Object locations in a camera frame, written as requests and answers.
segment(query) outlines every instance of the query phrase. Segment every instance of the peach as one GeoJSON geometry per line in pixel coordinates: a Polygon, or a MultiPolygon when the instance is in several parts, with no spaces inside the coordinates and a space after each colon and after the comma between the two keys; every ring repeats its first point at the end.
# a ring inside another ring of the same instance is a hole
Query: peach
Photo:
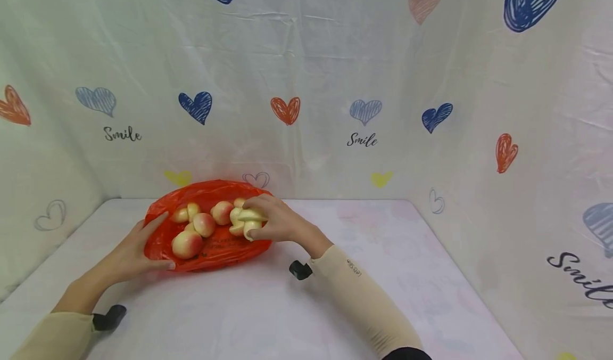
{"type": "Polygon", "coordinates": [[[236,198],[234,199],[234,207],[242,208],[243,204],[245,204],[244,198],[236,198]]]}
{"type": "Polygon", "coordinates": [[[230,222],[236,226],[237,223],[241,223],[238,221],[238,215],[241,213],[242,208],[234,207],[232,211],[230,211],[230,222]]]}
{"type": "Polygon", "coordinates": [[[253,242],[253,239],[247,234],[247,232],[254,230],[255,228],[262,228],[262,222],[259,222],[258,220],[249,220],[249,222],[245,222],[245,227],[243,228],[243,236],[245,236],[245,239],[253,242]]]}
{"type": "Polygon", "coordinates": [[[243,234],[245,234],[245,232],[243,232],[243,224],[244,223],[242,223],[240,226],[232,226],[232,227],[230,227],[230,234],[232,234],[234,236],[243,236],[243,234]]]}
{"type": "Polygon", "coordinates": [[[189,220],[188,209],[180,208],[172,215],[173,222],[175,223],[185,223],[189,220]]]}
{"type": "Polygon", "coordinates": [[[195,231],[203,238],[208,238],[215,232],[215,220],[209,214],[196,214],[194,216],[195,231]]]}
{"type": "Polygon", "coordinates": [[[211,208],[211,216],[215,219],[215,223],[220,226],[225,226],[226,224],[230,224],[230,212],[233,209],[234,206],[232,203],[223,200],[211,208]]]}
{"type": "Polygon", "coordinates": [[[190,222],[194,220],[194,216],[196,214],[200,214],[200,206],[198,206],[196,203],[189,203],[188,204],[188,219],[190,222]]]}
{"type": "Polygon", "coordinates": [[[172,253],[180,259],[190,259],[202,250],[202,237],[195,231],[183,231],[172,239],[172,253]]]}
{"type": "Polygon", "coordinates": [[[238,214],[237,220],[241,220],[241,222],[251,222],[254,220],[255,222],[266,222],[268,220],[265,215],[260,214],[255,210],[242,210],[240,214],[238,214]]]}

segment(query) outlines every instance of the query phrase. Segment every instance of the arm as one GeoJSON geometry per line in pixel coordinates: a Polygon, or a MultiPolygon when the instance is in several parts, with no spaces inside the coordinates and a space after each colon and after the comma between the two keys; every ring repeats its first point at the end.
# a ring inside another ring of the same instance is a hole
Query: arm
{"type": "Polygon", "coordinates": [[[11,360],[81,359],[94,332],[92,311],[106,289],[143,272],[174,268],[169,260],[153,261],[143,254],[146,240],[166,216],[160,216],[146,227],[142,220],[138,222],[110,254],[72,282],[11,360]]]}
{"type": "Polygon", "coordinates": [[[402,311],[375,281],[322,231],[296,214],[281,200],[260,195],[243,208],[256,208],[268,216],[266,226],[250,230],[251,238],[292,241],[311,256],[311,268],[333,301],[367,337],[379,359],[430,360],[419,336],[402,311]]]}

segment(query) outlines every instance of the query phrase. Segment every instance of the right hand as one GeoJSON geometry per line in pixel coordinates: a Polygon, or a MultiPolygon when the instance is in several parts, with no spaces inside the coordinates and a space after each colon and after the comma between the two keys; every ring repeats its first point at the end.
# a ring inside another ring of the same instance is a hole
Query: right hand
{"type": "Polygon", "coordinates": [[[273,240],[275,242],[296,242],[301,244],[311,235],[321,234],[319,228],[296,214],[282,200],[262,194],[246,200],[243,208],[253,208],[268,218],[266,226],[250,230],[254,240],[273,240]]]}

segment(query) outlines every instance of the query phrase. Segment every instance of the left hand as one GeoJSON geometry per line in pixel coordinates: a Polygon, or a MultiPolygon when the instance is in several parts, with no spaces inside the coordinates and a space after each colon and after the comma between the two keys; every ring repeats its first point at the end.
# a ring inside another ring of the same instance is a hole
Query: left hand
{"type": "Polygon", "coordinates": [[[167,217],[166,212],[146,226],[144,220],[136,223],[121,243],[89,272],[93,272],[111,285],[126,282],[149,271],[173,270],[175,263],[172,260],[150,260],[144,254],[147,239],[167,217]]]}

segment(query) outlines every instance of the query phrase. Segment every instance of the table surface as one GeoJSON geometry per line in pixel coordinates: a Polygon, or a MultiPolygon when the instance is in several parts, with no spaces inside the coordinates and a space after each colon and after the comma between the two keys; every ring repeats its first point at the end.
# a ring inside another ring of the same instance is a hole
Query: table surface
{"type": "MultiPolygon", "coordinates": [[[[109,200],[0,305],[0,359],[8,358],[83,274],[142,219],[153,200],[109,200]]],[[[388,292],[432,359],[523,359],[406,200],[286,200],[388,292]]],[[[117,284],[96,312],[128,314],[88,359],[375,359],[313,276],[288,267],[308,256],[273,244],[250,262],[200,274],[150,274],[117,284]]]]}

